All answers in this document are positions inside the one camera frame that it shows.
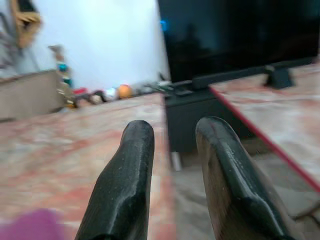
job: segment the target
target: orange ball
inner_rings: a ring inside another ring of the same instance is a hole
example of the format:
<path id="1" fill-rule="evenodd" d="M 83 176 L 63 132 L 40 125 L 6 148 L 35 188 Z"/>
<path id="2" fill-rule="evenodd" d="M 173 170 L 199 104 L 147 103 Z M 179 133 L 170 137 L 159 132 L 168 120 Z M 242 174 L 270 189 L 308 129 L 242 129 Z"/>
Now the orange ball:
<path id="1" fill-rule="evenodd" d="M 123 84 L 118 87 L 118 95 L 121 99 L 130 98 L 132 95 L 132 89 L 129 85 Z"/>

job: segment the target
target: pink marble surface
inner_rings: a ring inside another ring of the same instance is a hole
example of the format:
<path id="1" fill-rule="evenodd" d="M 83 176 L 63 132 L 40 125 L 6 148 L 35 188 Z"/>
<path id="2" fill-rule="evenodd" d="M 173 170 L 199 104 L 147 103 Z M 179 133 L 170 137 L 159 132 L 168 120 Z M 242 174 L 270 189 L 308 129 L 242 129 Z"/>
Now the pink marble surface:
<path id="1" fill-rule="evenodd" d="M 0 124 L 0 223 L 34 209 L 54 209 L 72 240 L 95 181 L 132 120 L 146 120 L 155 133 L 148 239 L 176 239 L 160 94 Z"/>
<path id="2" fill-rule="evenodd" d="M 213 93 L 320 192 L 320 63 L 291 69 L 296 86 L 264 87 L 266 75 L 212 84 Z"/>

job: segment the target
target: black cabinet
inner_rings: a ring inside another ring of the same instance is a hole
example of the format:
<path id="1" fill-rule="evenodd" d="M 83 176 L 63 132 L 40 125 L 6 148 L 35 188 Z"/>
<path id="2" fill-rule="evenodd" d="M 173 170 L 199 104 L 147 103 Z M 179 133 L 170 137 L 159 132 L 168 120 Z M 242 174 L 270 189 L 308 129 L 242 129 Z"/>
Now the black cabinet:
<path id="1" fill-rule="evenodd" d="M 184 97 L 165 100 L 168 138 L 171 152 L 189 152 L 197 147 L 196 125 L 203 117 L 215 116 L 226 120 L 240 138 L 253 134 L 235 115 L 215 98 L 209 89 Z"/>

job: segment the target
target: television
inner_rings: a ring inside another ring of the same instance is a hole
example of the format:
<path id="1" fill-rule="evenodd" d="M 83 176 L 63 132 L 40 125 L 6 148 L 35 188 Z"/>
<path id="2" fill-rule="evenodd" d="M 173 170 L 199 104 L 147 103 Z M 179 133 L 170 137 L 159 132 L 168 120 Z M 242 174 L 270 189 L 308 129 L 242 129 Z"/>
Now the television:
<path id="1" fill-rule="evenodd" d="M 320 0 L 158 0 L 173 83 L 207 86 L 312 63 Z"/>

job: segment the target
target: red table edge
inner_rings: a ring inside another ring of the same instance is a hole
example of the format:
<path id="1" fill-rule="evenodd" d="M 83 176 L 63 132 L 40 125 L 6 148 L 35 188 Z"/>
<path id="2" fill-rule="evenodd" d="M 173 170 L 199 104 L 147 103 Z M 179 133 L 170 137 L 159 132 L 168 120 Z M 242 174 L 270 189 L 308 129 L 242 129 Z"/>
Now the red table edge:
<path id="1" fill-rule="evenodd" d="M 294 160 L 290 159 L 287 154 L 278 147 L 272 140 L 268 139 L 263 132 L 256 127 L 249 119 L 247 119 L 236 107 L 234 107 L 222 94 L 220 94 L 214 87 L 209 87 L 211 92 L 225 104 L 233 113 L 258 137 L 260 137 L 281 159 L 285 160 L 290 167 L 298 172 L 304 180 L 306 180 L 317 192 L 320 192 L 320 183 L 316 182 L 309 176 L 309 174 L 302 169 Z"/>

